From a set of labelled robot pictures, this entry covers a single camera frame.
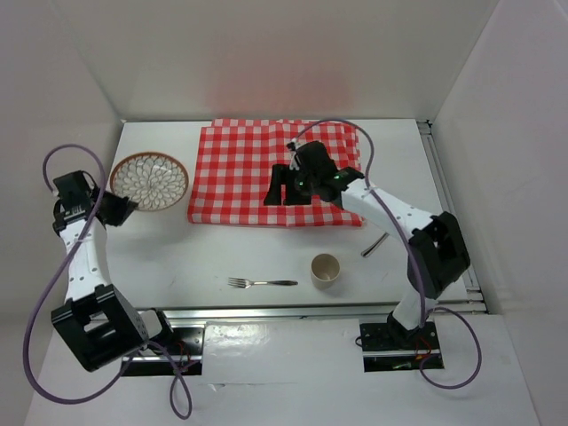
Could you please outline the red white checkered cloth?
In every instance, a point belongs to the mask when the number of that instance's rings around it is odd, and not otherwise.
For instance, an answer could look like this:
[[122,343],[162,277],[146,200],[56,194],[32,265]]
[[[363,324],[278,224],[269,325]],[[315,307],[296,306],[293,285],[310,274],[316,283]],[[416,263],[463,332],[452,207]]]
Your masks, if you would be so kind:
[[192,224],[360,227],[361,217],[313,198],[303,206],[266,206],[274,164],[288,164],[286,144],[322,142],[340,169],[360,166],[357,132],[346,124],[308,120],[216,119],[201,129],[187,218]]

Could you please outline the floral patterned plate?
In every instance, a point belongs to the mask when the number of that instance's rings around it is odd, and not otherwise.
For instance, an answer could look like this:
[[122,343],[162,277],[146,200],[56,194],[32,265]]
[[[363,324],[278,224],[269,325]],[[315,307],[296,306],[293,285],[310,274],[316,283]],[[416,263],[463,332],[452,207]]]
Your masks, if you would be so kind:
[[183,164],[170,155],[142,152],[120,160],[108,184],[112,193],[135,202],[138,211],[155,212],[183,199],[189,175]]

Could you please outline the beige paper cup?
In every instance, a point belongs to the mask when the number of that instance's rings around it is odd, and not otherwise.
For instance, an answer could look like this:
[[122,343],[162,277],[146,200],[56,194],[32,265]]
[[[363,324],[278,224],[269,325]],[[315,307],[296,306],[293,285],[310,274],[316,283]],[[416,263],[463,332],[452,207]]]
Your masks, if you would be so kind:
[[341,266],[336,257],[330,254],[318,254],[312,259],[312,284],[319,290],[325,290],[334,285],[341,272]]

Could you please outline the silver knife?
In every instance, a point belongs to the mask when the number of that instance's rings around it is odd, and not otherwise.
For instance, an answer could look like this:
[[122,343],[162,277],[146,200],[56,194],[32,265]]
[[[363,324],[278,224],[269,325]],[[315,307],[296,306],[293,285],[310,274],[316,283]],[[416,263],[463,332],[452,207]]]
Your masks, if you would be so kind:
[[384,233],[378,240],[376,240],[373,244],[371,244],[366,249],[362,250],[360,255],[364,258],[371,256],[387,239],[389,238],[389,234]]

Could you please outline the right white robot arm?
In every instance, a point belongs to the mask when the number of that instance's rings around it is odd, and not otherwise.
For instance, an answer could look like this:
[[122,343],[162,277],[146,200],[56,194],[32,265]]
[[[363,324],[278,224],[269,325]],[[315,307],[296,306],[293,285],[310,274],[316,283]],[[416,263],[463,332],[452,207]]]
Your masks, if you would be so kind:
[[289,142],[288,164],[272,166],[264,205],[309,205],[318,197],[362,217],[401,243],[411,285],[387,318],[391,344],[406,348],[418,336],[446,288],[469,268],[470,257],[457,218],[418,209],[372,185],[353,167],[338,168],[319,141]]

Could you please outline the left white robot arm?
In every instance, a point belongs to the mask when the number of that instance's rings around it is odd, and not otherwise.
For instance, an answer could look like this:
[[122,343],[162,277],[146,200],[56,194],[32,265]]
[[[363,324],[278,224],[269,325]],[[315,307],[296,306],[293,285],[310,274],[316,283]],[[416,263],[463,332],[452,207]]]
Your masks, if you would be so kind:
[[175,332],[163,312],[138,312],[112,284],[107,228],[122,225],[138,205],[101,191],[86,176],[78,170],[54,179],[53,228],[71,260],[65,302],[51,312],[51,323],[83,368],[93,372],[145,346],[166,353]]

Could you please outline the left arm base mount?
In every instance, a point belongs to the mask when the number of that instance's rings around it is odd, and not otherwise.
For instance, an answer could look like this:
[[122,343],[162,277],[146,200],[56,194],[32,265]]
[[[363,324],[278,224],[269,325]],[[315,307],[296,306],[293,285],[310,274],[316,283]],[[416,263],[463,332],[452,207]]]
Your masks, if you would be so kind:
[[[172,336],[162,342],[183,376],[202,374],[205,325],[173,327]],[[149,349],[135,357],[123,373],[125,377],[173,377],[174,369],[158,349]]]

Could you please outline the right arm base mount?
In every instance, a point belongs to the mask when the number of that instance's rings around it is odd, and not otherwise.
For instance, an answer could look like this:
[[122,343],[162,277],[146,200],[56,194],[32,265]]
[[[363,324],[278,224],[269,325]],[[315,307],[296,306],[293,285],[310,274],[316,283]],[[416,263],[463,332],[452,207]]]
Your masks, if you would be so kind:
[[410,336],[396,331],[388,319],[363,322],[354,343],[362,350],[366,373],[419,370],[423,361],[425,369],[445,368],[438,330],[432,320]]

